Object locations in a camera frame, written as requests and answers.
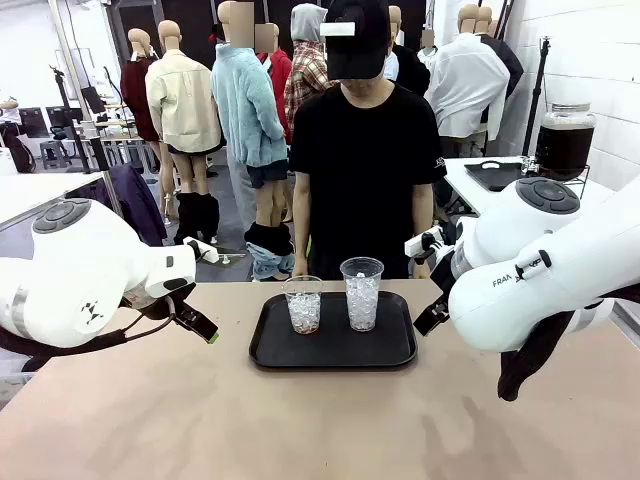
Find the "black post with grey clamp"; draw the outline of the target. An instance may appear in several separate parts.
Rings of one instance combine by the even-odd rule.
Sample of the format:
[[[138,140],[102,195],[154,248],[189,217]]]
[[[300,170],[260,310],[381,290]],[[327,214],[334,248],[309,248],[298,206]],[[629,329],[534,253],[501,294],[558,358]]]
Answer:
[[[91,147],[98,169],[101,172],[108,172],[109,164],[96,124],[93,121],[83,120],[80,122],[78,130],[81,139]]]

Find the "glass dark drink dispenser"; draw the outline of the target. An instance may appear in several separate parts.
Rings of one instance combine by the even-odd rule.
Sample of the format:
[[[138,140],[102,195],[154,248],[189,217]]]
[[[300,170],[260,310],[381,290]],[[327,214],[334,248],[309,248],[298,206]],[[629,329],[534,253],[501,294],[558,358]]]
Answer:
[[[570,181],[584,171],[596,126],[591,104],[553,103],[540,125],[535,159],[539,173]]]

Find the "black serving tray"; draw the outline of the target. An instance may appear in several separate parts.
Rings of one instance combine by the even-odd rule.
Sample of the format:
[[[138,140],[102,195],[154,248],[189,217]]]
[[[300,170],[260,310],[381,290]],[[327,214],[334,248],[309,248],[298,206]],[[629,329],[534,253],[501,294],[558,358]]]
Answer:
[[[310,334],[293,330],[283,294],[267,300],[249,345],[255,365],[271,370],[387,370],[411,363],[418,351],[406,300],[392,292],[379,294],[375,327],[350,327],[346,294],[321,296],[319,328]]]

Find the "person's left forearm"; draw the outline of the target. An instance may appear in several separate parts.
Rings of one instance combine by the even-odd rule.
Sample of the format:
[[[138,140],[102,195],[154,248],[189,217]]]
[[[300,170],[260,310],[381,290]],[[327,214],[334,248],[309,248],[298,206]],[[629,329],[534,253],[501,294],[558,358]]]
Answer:
[[[414,234],[422,234],[433,226],[433,190],[430,184],[416,185],[412,193]]]

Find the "mannequin in white shirt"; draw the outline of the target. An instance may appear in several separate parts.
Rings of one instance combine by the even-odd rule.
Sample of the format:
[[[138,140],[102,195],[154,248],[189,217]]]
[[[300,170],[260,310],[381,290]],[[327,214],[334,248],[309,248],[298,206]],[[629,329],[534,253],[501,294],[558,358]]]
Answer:
[[[425,99],[431,105],[442,156],[480,156],[485,141],[497,138],[510,72],[495,51],[475,33],[480,8],[463,6],[458,35],[434,56]]]

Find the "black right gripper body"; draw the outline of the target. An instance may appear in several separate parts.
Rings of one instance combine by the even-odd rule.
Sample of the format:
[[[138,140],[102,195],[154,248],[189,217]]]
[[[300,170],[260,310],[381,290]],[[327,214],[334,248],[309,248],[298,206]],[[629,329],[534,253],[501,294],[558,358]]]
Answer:
[[[456,282],[451,267],[451,261],[455,254],[455,246],[436,243],[433,248],[435,252],[435,266],[431,270],[430,278],[442,291],[440,299],[447,300]]]

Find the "tall clear iced cup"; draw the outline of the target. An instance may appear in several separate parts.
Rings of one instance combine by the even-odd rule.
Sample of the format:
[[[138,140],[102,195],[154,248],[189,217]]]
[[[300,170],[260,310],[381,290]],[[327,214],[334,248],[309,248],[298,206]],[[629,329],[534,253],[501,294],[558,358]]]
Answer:
[[[340,265],[340,271],[345,281],[351,328],[359,332],[372,330],[376,324],[383,263],[370,257],[353,257]]]

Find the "black baseball cap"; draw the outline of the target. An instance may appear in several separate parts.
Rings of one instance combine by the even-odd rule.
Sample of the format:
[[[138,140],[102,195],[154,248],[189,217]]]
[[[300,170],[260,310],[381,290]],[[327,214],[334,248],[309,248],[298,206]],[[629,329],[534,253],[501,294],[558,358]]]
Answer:
[[[391,41],[387,0],[333,0],[320,33],[330,80],[369,80],[383,72]]]

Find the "mannequin floor base plate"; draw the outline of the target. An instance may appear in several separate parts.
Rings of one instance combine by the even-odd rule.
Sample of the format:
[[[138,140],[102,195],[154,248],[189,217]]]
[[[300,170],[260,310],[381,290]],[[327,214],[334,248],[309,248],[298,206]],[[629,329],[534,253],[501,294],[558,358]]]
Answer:
[[[218,253],[219,253],[220,259],[216,264],[210,264],[204,261],[196,262],[196,263],[214,265],[220,268],[231,268],[232,266],[234,266],[235,264],[239,263],[241,260],[244,260],[246,258],[245,253],[237,253],[237,252],[228,253],[228,252],[221,252],[220,250],[218,250]]]

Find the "black light stand pole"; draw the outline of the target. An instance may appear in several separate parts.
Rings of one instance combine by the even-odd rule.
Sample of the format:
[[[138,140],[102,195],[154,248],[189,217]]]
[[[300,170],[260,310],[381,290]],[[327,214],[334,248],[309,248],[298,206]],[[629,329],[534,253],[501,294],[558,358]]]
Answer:
[[[550,37],[543,36],[541,38],[541,44],[539,48],[540,58],[539,58],[538,69],[536,73],[536,81],[534,84],[534,88],[532,90],[531,105],[529,108],[529,114],[527,118],[526,130],[525,130],[522,152],[521,152],[521,154],[525,157],[529,156],[529,148],[530,148],[531,138],[533,134],[533,127],[534,127],[535,119],[537,116],[539,99],[543,90],[542,84],[543,84],[546,60],[549,54],[549,50],[550,50]]]

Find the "mannequin in black jacket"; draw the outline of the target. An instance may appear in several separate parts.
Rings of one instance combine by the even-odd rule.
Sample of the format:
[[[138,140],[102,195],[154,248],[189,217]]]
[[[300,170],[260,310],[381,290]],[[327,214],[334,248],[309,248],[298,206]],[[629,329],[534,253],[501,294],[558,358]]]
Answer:
[[[389,6],[389,18],[393,42],[392,52],[398,60],[398,74],[395,82],[423,97],[429,87],[430,72],[413,50],[397,43],[402,22],[401,9],[398,6]]]

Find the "black tablet on stand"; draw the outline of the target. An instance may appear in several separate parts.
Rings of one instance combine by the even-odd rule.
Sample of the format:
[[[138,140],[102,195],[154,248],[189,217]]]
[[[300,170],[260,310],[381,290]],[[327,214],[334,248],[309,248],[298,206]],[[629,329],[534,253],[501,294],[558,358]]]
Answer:
[[[100,114],[106,111],[105,103],[94,86],[82,88],[81,93],[92,113]]]

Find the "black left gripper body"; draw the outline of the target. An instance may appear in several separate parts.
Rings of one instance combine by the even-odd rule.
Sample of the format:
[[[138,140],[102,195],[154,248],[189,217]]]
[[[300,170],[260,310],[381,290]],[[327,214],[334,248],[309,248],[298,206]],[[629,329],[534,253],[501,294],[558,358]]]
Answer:
[[[152,299],[150,303],[135,303],[123,298],[123,306],[141,312],[151,320],[173,320],[184,325],[194,325],[197,313],[186,303],[188,292],[172,292],[169,295]]]

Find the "mannequin in plaid shirt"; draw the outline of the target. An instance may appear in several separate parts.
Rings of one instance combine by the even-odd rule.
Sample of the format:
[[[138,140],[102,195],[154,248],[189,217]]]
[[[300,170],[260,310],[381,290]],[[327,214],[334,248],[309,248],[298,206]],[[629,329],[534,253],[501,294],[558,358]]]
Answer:
[[[290,133],[294,130],[298,108],[333,85],[328,79],[325,43],[320,35],[326,13],[325,8],[311,3],[296,5],[291,11],[293,57],[284,89],[285,117]]]

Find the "mannequin in cream jacket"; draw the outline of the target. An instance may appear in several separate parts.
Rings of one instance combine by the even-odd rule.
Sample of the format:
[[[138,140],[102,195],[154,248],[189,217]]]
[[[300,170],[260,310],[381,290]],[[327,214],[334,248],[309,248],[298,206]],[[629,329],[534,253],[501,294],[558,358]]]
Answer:
[[[216,239],[220,212],[209,191],[206,158],[222,147],[211,70],[180,50],[182,35],[176,22],[161,21],[158,34],[164,54],[148,67],[145,86],[153,127],[180,177],[174,242],[201,237],[210,244]]]

